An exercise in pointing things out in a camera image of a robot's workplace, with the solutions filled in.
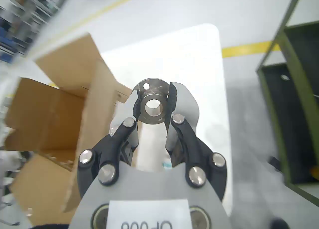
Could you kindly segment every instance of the cardboard box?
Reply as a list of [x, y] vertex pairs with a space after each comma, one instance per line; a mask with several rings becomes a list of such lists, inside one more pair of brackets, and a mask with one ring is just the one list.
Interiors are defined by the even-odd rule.
[[108, 134], [116, 101], [131, 89], [118, 83], [90, 35], [36, 61], [59, 87], [23, 78], [6, 117], [15, 129], [7, 150], [35, 151], [11, 190], [33, 225], [69, 223], [81, 198], [80, 153]]

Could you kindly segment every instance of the shelving rack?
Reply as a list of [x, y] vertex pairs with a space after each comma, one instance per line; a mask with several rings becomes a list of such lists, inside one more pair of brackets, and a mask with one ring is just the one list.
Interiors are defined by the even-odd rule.
[[[285, 185], [319, 207], [319, 22], [287, 26], [291, 0], [257, 74]], [[266, 65], [279, 44], [285, 63]]]

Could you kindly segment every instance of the white label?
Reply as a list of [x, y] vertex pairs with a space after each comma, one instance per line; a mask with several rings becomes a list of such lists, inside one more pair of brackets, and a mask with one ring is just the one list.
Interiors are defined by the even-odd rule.
[[107, 229], [192, 229], [188, 200], [110, 201]]

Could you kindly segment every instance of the metallic part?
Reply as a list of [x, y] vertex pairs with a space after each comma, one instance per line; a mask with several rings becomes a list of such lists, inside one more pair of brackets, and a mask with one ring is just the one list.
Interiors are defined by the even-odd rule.
[[[188, 121], [193, 131], [196, 134], [196, 126], [199, 119], [199, 108], [198, 104], [190, 93], [190, 91], [183, 85], [177, 82], [172, 82], [177, 90], [177, 101], [175, 110], [172, 112], [174, 114], [182, 114]], [[166, 139], [166, 149], [168, 151], [173, 151], [178, 140], [177, 132], [171, 123], [168, 127], [167, 139]]]
[[206, 182], [206, 174], [201, 167], [194, 166], [190, 168], [188, 176], [190, 181], [197, 186], [203, 186]]
[[117, 131], [117, 129], [119, 128], [119, 126], [114, 126], [110, 128], [110, 136], [112, 137], [115, 132]]
[[176, 124], [182, 124], [185, 120], [185, 118], [182, 114], [174, 114], [174, 116], [172, 118]]
[[90, 150], [83, 151], [79, 156], [79, 161], [83, 164], [89, 163], [92, 159], [93, 153]]
[[105, 229], [108, 215], [108, 204], [100, 206], [92, 215], [93, 229]]
[[119, 163], [120, 177], [114, 186], [103, 186], [95, 179], [75, 211], [69, 229], [91, 228], [91, 217], [101, 205], [112, 200], [152, 201], [187, 199], [189, 206], [206, 211], [213, 229], [231, 229], [225, 209], [209, 182], [192, 188], [185, 182], [185, 163], [164, 172], [144, 172]]
[[133, 118], [126, 118], [123, 121], [123, 125], [127, 128], [131, 128], [134, 125], [135, 120]]
[[280, 76], [282, 80], [285, 80], [285, 81], [288, 81], [289, 80], [289, 77], [286, 76], [286, 75], [281, 75]]
[[112, 164], [106, 164], [99, 170], [98, 179], [102, 184], [111, 182], [115, 177], [115, 167]]
[[219, 153], [214, 153], [213, 154], [213, 163], [218, 166], [218, 167], [223, 167], [226, 163], [225, 158], [219, 154]]
[[[118, 126], [120, 126], [125, 121], [125, 119], [127, 118], [135, 119], [133, 116], [133, 108], [135, 103], [138, 101], [138, 98], [139, 96], [138, 96], [137, 90], [133, 90], [131, 95], [127, 98], [126, 102], [123, 105], [118, 107], [118, 110], [110, 124], [109, 134], [111, 136], [114, 135], [112, 134], [112, 132], [114, 131], [112, 129], [115, 129], [116, 131]], [[135, 148], [139, 144], [137, 128], [133, 130], [133, 132], [131, 133], [131, 135], [128, 137], [127, 140], [133, 148]]]
[[[164, 122], [169, 84], [161, 79], [149, 78], [139, 82], [133, 88], [133, 91], [134, 90], [139, 91], [141, 97], [141, 114], [138, 118], [139, 121], [151, 125]], [[160, 102], [156, 108], [147, 105], [147, 103], [153, 99]]]
[[192, 206], [189, 208], [190, 218], [192, 219], [193, 229], [210, 229], [211, 221], [208, 214], [200, 207]]

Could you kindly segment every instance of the factory floor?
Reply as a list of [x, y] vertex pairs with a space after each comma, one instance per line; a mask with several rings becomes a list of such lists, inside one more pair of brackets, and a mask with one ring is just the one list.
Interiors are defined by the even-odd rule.
[[[68, 0], [27, 58], [56, 48], [83, 32], [90, 32], [100, 52], [105, 52], [201, 23], [212, 23], [219, 29], [223, 49], [269, 41], [288, 3], [289, 0]], [[318, 9], [319, 0], [300, 0], [290, 24], [319, 20]], [[277, 155], [277, 149], [255, 72], [265, 49], [252, 51], [249, 45], [247, 49], [223, 51], [233, 159], [233, 228], [266, 229], [273, 217], [282, 217], [291, 229], [317, 228], [318, 207], [284, 186], [282, 175], [267, 163], [269, 156]], [[17, 206], [7, 207], [0, 212], [0, 218], [7, 220], [9, 213], [10, 217], [17, 214], [22, 224], [16, 228], [28, 228], [20, 212]]]

